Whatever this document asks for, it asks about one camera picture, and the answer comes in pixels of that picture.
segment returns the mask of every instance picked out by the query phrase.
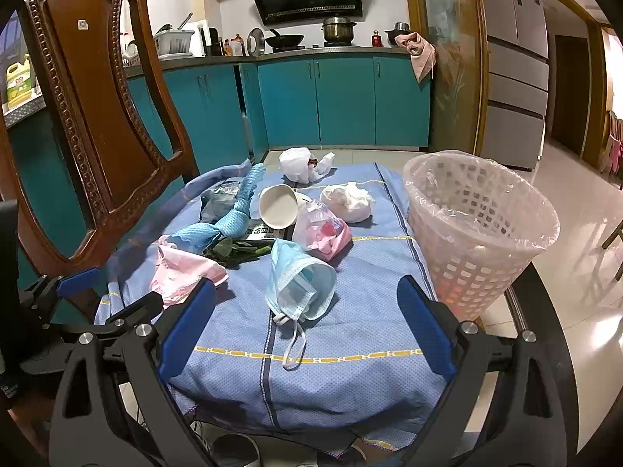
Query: kitchen countertop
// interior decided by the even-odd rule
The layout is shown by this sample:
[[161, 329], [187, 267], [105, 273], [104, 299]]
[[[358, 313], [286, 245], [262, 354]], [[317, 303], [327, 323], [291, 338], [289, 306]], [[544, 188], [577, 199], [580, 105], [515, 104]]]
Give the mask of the kitchen countertop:
[[[177, 70], [179, 68], [202, 67], [207, 65], [227, 65], [236, 63], [255, 63], [260, 61], [282, 60], [286, 58], [297, 58], [299, 56], [311, 56], [317, 54], [402, 54], [408, 52], [402, 47], [318, 47], [316, 49], [298, 49], [296, 51], [285, 51], [282, 53], [268, 53], [261, 56], [206, 56], [203, 58], [183, 58], [180, 60], [161, 61], [160, 66], [163, 71]], [[143, 75], [140, 65], [136, 67], [124, 68], [128, 79]], [[41, 95], [33, 96], [29, 101], [24, 102], [18, 108], [5, 114], [7, 128], [17, 124], [22, 119], [43, 109], [46, 104]]]

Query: gray refrigerator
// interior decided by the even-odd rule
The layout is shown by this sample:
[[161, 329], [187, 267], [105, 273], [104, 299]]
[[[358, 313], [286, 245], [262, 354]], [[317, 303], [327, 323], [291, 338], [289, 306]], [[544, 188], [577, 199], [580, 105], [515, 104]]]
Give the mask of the gray refrigerator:
[[541, 0], [483, 0], [489, 52], [481, 156], [531, 170], [547, 108], [547, 31]]

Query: tiled floor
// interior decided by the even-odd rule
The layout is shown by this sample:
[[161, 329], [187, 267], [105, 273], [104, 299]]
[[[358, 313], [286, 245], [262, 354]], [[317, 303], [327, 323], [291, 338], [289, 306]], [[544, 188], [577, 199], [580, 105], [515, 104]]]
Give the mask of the tiled floor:
[[[335, 164], [376, 161], [396, 171], [418, 153], [399, 151], [314, 150], [318, 159], [327, 152]], [[270, 152], [265, 163], [278, 171], [280, 152]], [[609, 185], [595, 170], [577, 157], [546, 144], [535, 174], [522, 174], [533, 182], [558, 212], [561, 232], [558, 242], [535, 259], [535, 266], [556, 308], [571, 352], [579, 398], [579, 447], [597, 429], [623, 383], [623, 280], [614, 279], [623, 261], [623, 243], [607, 250], [600, 244], [623, 219], [623, 193]], [[504, 298], [482, 314], [487, 332], [508, 337], [516, 329]], [[479, 430], [495, 386], [489, 374], [475, 407], [468, 431]], [[124, 400], [136, 415], [131, 388]], [[274, 439], [260, 439], [265, 465], [294, 467], [307, 462], [308, 448]]]

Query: stool leg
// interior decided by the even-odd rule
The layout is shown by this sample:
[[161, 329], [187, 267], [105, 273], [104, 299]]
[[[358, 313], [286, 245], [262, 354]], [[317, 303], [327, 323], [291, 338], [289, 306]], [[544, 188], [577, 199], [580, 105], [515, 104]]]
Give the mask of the stool leg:
[[605, 242], [601, 245], [602, 249], [608, 249], [608, 246], [613, 243], [614, 239], [617, 238], [617, 235], [621, 234], [622, 229], [623, 229], [623, 221], [619, 223], [619, 226], [617, 226], [614, 229], [614, 231], [610, 234], [610, 237], [608, 237], [605, 240]]

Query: blue gripper pad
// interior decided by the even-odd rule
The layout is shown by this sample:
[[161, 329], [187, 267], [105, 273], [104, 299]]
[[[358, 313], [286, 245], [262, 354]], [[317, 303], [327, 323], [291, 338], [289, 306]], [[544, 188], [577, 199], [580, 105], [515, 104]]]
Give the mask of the blue gripper pad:
[[[411, 276], [404, 276], [398, 281], [396, 296], [398, 307], [422, 349], [429, 367], [449, 383], [456, 371], [452, 362], [452, 343], [427, 306], [429, 298]], [[431, 304], [445, 307], [438, 302]]]
[[186, 366], [197, 340], [214, 312], [214, 298], [213, 282], [203, 278], [183, 304], [172, 305], [161, 316], [162, 320], [165, 314], [176, 314], [178, 309], [181, 310], [177, 320], [161, 341], [158, 374], [165, 384], [171, 377], [179, 376]]
[[97, 286], [100, 280], [100, 270], [90, 268], [71, 277], [65, 277], [58, 282], [56, 296], [69, 298], [89, 288]]

